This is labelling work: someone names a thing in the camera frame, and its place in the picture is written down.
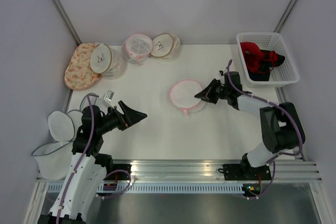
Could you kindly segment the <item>white pink trim bag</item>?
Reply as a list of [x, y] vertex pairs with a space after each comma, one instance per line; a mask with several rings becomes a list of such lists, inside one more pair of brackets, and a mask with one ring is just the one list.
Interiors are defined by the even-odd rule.
[[205, 102], [194, 96], [203, 90], [201, 84], [193, 79], [177, 82], [169, 91], [170, 102], [180, 111], [189, 115], [201, 110]]

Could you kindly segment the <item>red bra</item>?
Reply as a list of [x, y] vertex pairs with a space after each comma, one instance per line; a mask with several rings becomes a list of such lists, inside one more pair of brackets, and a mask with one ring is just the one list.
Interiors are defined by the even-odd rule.
[[275, 51], [261, 50], [253, 42], [241, 42], [240, 47], [247, 69], [252, 73], [271, 72], [278, 61]]

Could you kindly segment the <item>white mesh bag blue zipper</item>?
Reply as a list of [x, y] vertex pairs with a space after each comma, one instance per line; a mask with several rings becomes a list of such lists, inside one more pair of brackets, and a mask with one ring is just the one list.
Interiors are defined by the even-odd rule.
[[38, 164], [40, 176], [46, 180], [61, 180], [66, 177], [72, 156], [72, 143], [76, 137], [83, 109], [96, 104], [100, 98], [97, 94], [86, 95], [77, 109], [68, 112], [54, 111], [47, 119], [50, 143], [37, 147], [32, 157]]

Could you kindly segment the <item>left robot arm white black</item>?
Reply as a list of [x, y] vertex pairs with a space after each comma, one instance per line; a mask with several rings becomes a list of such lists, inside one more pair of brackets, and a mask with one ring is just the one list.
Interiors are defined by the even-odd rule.
[[86, 223], [88, 210], [103, 180], [120, 172], [113, 165], [112, 156], [101, 154], [103, 135], [118, 129], [124, 131], [147, 118], [147, 114], [119, 101], [103, 113], [89, 104], [82, 110], [81, 125], [72, 147], [69, 172], [53, 206], [47, 215], [40, 215], [38, 223]]

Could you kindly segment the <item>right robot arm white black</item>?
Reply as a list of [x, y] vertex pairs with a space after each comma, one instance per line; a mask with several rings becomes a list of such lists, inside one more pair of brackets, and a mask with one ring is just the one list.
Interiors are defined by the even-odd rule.
[[223, 81], [213, 79], [194, 97], [212, 104], [225, 100], [232, 108], [254, 115], [260, 120], [262, 141], [238, 164], [224, 164], [218, 171], [225, 181], [271, 180], [270, 164], [305, 142], [296, 108], [291, 102], [275, 104], [244, 92], [236, 71], [222, 73], [222, 77]]

